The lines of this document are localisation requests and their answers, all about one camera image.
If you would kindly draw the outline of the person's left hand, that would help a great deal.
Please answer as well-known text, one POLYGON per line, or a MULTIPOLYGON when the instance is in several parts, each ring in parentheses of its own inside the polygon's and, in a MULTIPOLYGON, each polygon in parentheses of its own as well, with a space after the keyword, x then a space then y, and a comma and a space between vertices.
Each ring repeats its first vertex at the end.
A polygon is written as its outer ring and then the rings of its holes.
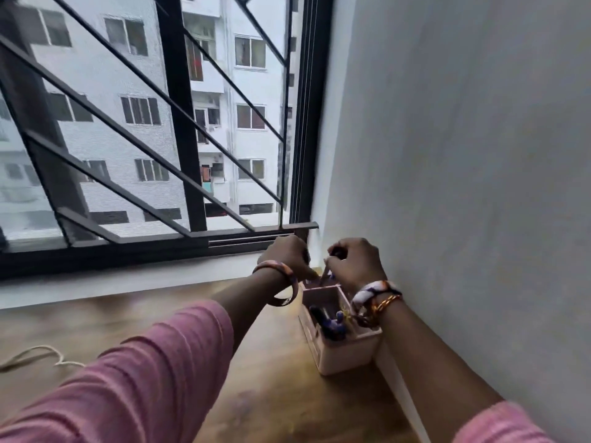
POLYGON ((308 253, 306 242, 296 236, 290 234, 288 236, 277 237, 267 248, 265 252, 259 257, 257 263, 264 260, 276 260, 283 262, 292 271, 296 271, 296 256, 302 253, 308 253))

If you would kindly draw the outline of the person's right hand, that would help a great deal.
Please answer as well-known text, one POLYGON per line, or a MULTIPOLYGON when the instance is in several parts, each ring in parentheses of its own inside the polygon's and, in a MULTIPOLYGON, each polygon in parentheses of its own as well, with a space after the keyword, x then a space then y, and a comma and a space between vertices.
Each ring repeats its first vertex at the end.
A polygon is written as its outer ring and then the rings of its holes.
POLYGON ((347 293, 354 295, 363 286, 375 281, 387 281, 377 247, 365 238, 350 237, 339 240, 334 245, 349 245, 346 259, 348 271, 346 277, 336 277, 336 281, 347 293))

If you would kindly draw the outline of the person's right forearm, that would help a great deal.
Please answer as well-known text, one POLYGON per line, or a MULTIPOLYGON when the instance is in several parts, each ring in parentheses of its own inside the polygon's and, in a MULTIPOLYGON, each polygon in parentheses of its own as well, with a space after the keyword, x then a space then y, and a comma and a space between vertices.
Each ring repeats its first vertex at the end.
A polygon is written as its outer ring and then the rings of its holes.
POLYGON ((471 418, 504 400, 402 299, 377 318, 432 443, 450 443, 471 418))

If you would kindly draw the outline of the person's left forearm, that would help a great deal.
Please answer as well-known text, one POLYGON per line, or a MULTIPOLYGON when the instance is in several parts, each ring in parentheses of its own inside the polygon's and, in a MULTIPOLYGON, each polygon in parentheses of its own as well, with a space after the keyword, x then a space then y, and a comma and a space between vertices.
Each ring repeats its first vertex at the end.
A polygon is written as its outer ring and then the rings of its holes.
POLYGON ((228 314, 233 327, 233 354, 268 302, 291 284, 275 268, 261 268, 248 277, 216 292, 211 299, 228 314))

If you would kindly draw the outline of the orange patterned bangle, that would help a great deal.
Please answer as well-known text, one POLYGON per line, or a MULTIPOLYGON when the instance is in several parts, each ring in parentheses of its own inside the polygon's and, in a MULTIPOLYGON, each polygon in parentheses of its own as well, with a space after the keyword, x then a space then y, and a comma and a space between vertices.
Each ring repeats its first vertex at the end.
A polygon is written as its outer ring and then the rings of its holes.
POLYGON ((288 285, 292 288, 292 294, 290 297, 285 298, 277 298, 272 297, 267 301, 267 305, 273 307, 285 307, 290 305, 298 296, 299 293, 299 281, 296 277, 295 273, 289 268, 286 264, 276 260, 264 260, 261 263, 257 264, 257 266, 252 271, 253 274, 257 273, 259 270, 265 269, 272 269, 276 272, 280 273, 285 280, 289 283, 288 285))

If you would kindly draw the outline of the white and orange bangle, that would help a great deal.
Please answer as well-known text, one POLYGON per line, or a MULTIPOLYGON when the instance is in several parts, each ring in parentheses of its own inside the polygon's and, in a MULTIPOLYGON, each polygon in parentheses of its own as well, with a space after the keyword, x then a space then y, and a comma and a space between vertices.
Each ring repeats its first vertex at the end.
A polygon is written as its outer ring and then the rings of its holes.
POLYGON ((375 281, 363 286, 351 299, 354 312, 364 315, 379 315, 403 294, 390 281, 375 281))

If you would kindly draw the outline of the blue pen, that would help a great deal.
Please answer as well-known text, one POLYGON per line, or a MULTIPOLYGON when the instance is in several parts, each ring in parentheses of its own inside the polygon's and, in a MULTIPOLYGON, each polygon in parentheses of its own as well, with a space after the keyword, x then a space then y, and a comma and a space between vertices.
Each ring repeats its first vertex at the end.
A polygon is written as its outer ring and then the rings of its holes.
POLYGON ((336 324, 336 314, 332 318, 325 308, 316 305, 310 305, 308 312, 316 320, 325 339, 335 342, 346 339, 348 328, 336 324))

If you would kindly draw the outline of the white desk organizer box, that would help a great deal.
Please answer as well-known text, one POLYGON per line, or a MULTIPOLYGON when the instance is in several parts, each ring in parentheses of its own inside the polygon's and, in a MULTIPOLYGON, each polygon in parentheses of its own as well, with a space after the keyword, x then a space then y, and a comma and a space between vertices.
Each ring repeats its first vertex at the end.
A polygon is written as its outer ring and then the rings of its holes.
POLYGON ((299 321, 321 375, 345 372, 372 362, 382 336, 379 327, 362 327, 355 320, 355 325, 347 326, 344 341, 330 341, 324 338, 316 320, 308 312, 310 305, 316 305, 325 308, 332 318, 340 310, 349 311, 352 315, 349 298, 337 283, 319 287, 318 282, 305 282, 301 293, 299 321))

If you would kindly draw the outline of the white skirting board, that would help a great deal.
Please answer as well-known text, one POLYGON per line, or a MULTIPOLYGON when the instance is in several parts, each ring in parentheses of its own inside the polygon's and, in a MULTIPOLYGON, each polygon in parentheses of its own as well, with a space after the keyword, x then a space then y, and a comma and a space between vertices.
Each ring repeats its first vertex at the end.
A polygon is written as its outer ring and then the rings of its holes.
POLYGON ((373 360, 388 384, 394 398, 400 405, 408 423, 416 433, 418 440, 421 443, 432 443, 396 364, 395 358, 384 339, 381 339, 373 360))

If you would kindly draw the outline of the pink left sleeve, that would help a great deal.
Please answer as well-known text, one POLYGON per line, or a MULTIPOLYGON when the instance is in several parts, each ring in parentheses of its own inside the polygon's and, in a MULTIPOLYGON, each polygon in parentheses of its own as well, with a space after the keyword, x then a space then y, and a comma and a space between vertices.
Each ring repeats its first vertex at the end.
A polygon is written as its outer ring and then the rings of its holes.
POLYGON ((0 443, 193 443, 233 356, 233 326, 205 300, 106 350, 0 426, 0 443))

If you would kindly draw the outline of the pink sleeve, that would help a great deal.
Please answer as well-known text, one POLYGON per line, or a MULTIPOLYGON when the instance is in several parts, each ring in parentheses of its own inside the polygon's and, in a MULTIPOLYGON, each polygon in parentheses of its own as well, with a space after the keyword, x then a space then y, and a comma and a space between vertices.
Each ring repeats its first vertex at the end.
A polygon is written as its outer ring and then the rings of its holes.
POLYGON ((0 426, 0 443, 193 443, 233 356, 233 326, 205 300, 106 350, 0 426))
POLYGON ((555 443, 518 404, 499 402, 479 412, 452 443, 555 443))

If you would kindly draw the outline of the pink right sleeve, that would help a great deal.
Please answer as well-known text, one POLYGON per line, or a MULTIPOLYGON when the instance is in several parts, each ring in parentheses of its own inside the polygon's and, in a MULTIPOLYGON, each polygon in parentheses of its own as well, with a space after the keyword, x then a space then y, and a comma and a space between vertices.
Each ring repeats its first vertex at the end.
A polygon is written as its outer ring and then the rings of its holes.
POLYGON ((479 412, 452 443, 555 443, 518 404, 499 402, 479 412))

